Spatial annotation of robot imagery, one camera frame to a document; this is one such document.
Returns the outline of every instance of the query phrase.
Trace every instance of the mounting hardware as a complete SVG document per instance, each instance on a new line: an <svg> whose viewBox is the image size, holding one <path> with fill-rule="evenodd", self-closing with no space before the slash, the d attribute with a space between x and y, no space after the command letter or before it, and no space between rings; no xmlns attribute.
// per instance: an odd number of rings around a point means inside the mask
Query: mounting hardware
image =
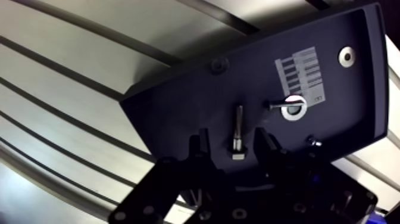
<svg viewBox="0 0 400 224"><path fill-rule="evenodd" d="M243 146L242 140L243 106L238 105L235 112L235 131L233 134L233 145L230 156L232 160L244 160L246 158L247 150Z"/></svg>
<svg viewBox="0 0 400 224"><path fill-rule="evenodd" d="M355 62L355 52L351 47L346 46L340 50L338 59L343 67L351 67Z"/></svg>
<svg viewBox="0 0 400 224"><path fill-rule="evenodd" d="M232 211L232 217L234 219L246 219L247 218L247 211L244 209L234 209Z"/></svg>
<svg viewBox="0 0 400 224"><path fill-rule="evenodd" d="M314 136L312 136L312 135L307 138L307 142L311 146L316 146L316 147L321 147L322 146L322 142L320 140L318 140L317 138L315 138Z"/></svg>
<svg viewBox="0 0 400 224"><path fill-rule="evenodd" d="M201 221L206 221L211 218L211 212L210 211L202 211L199 213L199 219Z"/></svg>
<svg viewBox="0 0 400 224"><path fill-rule="evenodd" d="M125 214L125 212L123 212L123 211L119 211L119 212L117 212L117 213L114 215L114 218L115 218L117 221L122 221L122 220L126 219L126 214Z"/></svg>
<svg viewBox="0 0 400 224"><path fill-rule="evenodd" d="M228 58L216 58L210 64L211 74L218 76L229 69Z"/></svg>
<svg viewBox="0 0 400 224"><path fill-rule="evenodd" d="M283 106L280 108L282 116L288 121L295 122L301 119L307 112L307 102L302 96L290 95L285 99L285 102L295 102L296 105Z"/></svg>

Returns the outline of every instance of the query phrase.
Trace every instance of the barcode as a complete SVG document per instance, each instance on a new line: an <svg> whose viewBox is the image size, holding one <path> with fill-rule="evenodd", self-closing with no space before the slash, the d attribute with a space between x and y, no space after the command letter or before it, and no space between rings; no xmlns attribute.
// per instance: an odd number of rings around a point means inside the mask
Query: barcode
<svg viewBox="0 0 400 224"><path fill-rule="evenodd" d="M315 47L275 60L275 65L285 96L303 95L307 105L325 100L320 65Z"/></svg>

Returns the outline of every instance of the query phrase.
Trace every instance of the ceiling panel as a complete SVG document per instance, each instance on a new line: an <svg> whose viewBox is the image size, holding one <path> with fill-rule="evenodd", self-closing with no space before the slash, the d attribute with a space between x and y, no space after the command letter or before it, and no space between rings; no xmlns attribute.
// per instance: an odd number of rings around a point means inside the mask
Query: ceiling panel
<svg viewBox="0 0 400 224"><path fill-rule="evenodd" d="M11 1L0 5L2 36L121 93L143 77L167 68L50 15Z"/></svg>
<svg viewBox="0 0 400 224"><path fill-rule="evenodd" d="M42 0L180 58L236 39L237 31L175 0Z"/></svg>
<svg viewBox="0 0 400 224"><path fill-rule="evenodd" d="M4 46L0 46L0 77L81 122L148 152L117 101Z"/></svg>

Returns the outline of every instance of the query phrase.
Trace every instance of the dark groove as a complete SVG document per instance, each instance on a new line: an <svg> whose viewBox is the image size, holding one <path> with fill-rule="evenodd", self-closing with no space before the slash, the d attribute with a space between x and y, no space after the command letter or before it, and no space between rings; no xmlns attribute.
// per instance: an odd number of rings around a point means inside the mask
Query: dark groove
<svg viewBox="0 0 400 224"><path fill-rule="evenodd" d="M139 150L131 145L126 144L125 142L122 142L112 136L107 135L106 133L103 133L83 122L81 122L80 120L75 119L74 117L69 116L68 114L65 114L64 112L62 112L59 109L56 109L55 107L52 107L51 105L37 99L36 97L34 97L33 95L30 95L29 93L23 91L22 89L20 89L19 87L16 87L15 85L13 85L12 83L10 83L9 81L3 79L2 77L0 77L0 84L4 85L5 87L7 87L8 89L14 91L15 93L19 94L21 97L29 100L30 102L36 104L37 106L41 107L42 109L56 115L57 117L65 120L66 122L71 123L72 125L77 126L78 128L81 128L82 130L85 130L86 132L98 137L99 139L102 139L112 145L115 145L116 147L119 147L123 150L126 150L144 160L147 160L151 163L156 162L156 159L146 153L143 152L142 150Z"/></svg>
<svg viewBox="0 0 400 224"><path fill-rule="evenodd" d="M256 33L259 28L247 23L246 21L236 17L235 15L203 0L177 0L178 2L194 8L232 28L243 33L244 35L251 35Z"/></svg>
<svg viewBox="0 0 400 224"><path fill-rule="evenodd" d="M75 26L81 27L87 31L100 35L104 38L107 38L111 41L119 43L120 45L126 46L134 51L140 52L144 55L152 57L153 59L167 65L173 66L175 64L181 63L181 59L172 56L170 54L165 53L159 49L156 49L150 45L147 45L143 42L140 42L136 39L131 38L130 36L124 35L120 32L117 32L113 29L90 21L86 18L83 18L79 15L75 15L66 10L62 10L60 8L54 7L47 3L41 1L32 1L32 0L10 0L21 5L25 5L29 8L33 8L34 10L38 10L47 15L51 15L60 20L64 20L68 23L71 23Z"/></svg>
<svg viewBox="0 0 400 224"><path fill-rule="evenodd" d="M2 116L3 118L5 118L6 120L8 120L10 123L12 123L13 125L17 126L18 128L20 128L21 130L23 130L24 132L28 133L29 135L31 135L32 137L38 139L39 141L43 142L44 144L50 146L51 148L57 150L58 152L66 155L67 157L72 158L73 160L93 169L96 170L97 172L108 176L109 178L112 178L116 181L119 181L125 185L131 186L131 187L135 187L136 184L133 183L132 181L129 181L125 178L122 178L121 176L115 175L114 173L111 173L97 165L94 165L93 163L69 152L68 150L65 150L64 148L60 147L59 145L49 141L48 139L44 138L43 136L39 135L38 133L32 131L31 129L29 129L28 127L22 125L21 123L19 123L18 121L14 120L12 117L10 117L9 115L5 114L3 111L0 111L0 116Z"/></svg>
<svg viewBox="0 0 400 224"><path fill-rule="evenodd" d="M91 189L89 189L89 188L87 188L87 187L85 187L85 186L83 186L83 185L81 185L81 184L79 184L79 183L77 183L77 182L75 182L75 181L73 181L73 180L67 178L66 176L64 176L64 175L62 175L62 174L60 174L60 173L58 173L58 172L52 170L52 169L49 168L48 166L42 164L41 162L39 162L39 161L35 160L34 158L32 158L31 156L29 156L28 154L22 152L22 151L19 150L17 147L13 146L11 143L9 143L8 141L6 141L4 138L1 138L1 137L0 137L0 141L3 142L3 143L4 143L5 145L7 145L8 147L10 147L10 148L11 148L12 150L14 150L15 152L17 152L18 154L22 155L24 158L28 159L29 161L31 161L31 162L34 163L35 165L37 165L37 166L39 166L40 168L46 170L47 172L53 174L54 176L56 176L56 177L58 177L58 178L60 178L60 179L62 179L62 180L64 180L64 181L66 181L66 182L70 183L71 185L73 185L73 186L75 186L75 187L77 187L77 188L79 188L79 189L81 189L81 190L83 190L83 191L86 191L87 193L89 193L89 194L91 194L91 195L93 195L93 196L95 196L95 197L98 197L98 198L100 198L100 199L102 199L102 200L104 200L104 201L106 201L106 202L108 202L108 203L111 203L111 204L113 204L113 205L115 205L115 206L117 206L117 205L119 204L118 202L116 202L116 201L114 201L114 200L112 200L112 199L110 199L110 198L108 198L108 197L106 197L106 196L103 196L103 195L101 195L101 194L99 194L99 193L97 193L97 192L95 192L95 191L93 191L93 190L91 190Z"/></svg>
<svg viewBox="0 0 400 224"><path fill-rule="evenodd" d="M318 10L326 10L330 8L328 3L324 2L323 0L305 0L309 4L311 4L313 7L315 7Z"/></svg>
<svg viewBox="0 0 400 224"><path fill-rule="evenodd" d="M101 83L98 83L76 71L73 71L65 66L62 66L61 64L58 64L34 51L29 50L28 48L25 48L24 46L21 46L3 36L0 36L0 43L3 44L4 46L8 47L9 49L12 49L30 59L33 61L42 64L46 66L49 69L52 69L56 71L59 74L62 74L76 82L79 82L82 85L87 86L88 88L93 89L94 91L97 91L107 97L110 97L111 99L114 99L116 101L119 101L122 99L123 94L119 93L118 91L115 91Z"/></svg>

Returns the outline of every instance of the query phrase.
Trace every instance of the nut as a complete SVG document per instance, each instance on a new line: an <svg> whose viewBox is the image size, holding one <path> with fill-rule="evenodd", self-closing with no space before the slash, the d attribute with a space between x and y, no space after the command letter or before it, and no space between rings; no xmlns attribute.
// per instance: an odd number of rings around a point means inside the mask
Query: nut
<svg viewBox="0 0 400 224"><path fill-rule="evenodd" d="M247 156L247 150L244 148L241 151L229 151L229 157L232 160L244 160Z"/></svg>

